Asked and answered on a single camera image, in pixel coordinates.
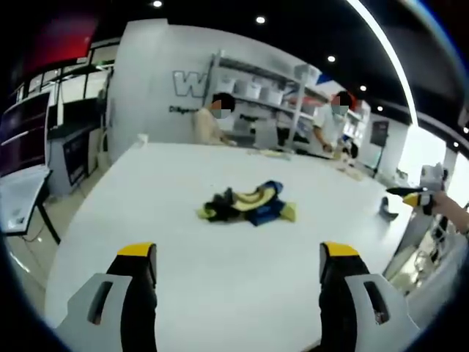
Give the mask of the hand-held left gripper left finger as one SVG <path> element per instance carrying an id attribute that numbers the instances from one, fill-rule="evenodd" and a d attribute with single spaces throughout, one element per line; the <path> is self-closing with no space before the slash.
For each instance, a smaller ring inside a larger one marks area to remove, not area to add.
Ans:
<path id="1" fill-rule="evenodd" d="M 117 252 L 67 302 L 55 333 L 69 351 L 156 351 L 157 246 L 136 243 Z"/>

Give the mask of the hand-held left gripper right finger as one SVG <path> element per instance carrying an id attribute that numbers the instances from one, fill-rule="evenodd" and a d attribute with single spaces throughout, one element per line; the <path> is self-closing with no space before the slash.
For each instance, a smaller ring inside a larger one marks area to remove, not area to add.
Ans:
<path id="1" fill-rule="evenodd" d="M 320 244 L 322 351 L 404 351 L 418 336 L 405 297 L 351 246 Z"/>

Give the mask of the person's right hand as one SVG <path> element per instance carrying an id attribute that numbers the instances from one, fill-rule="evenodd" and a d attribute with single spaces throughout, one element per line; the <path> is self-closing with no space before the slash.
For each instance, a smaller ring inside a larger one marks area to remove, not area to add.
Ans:
<path id="1" fill-rule="evenodd" d="M 461 208 L 444 191 L 435 193 L 433 200 L 433 213 L 445 216 L 460 234 L 468 236 L 468 212 Z"/>

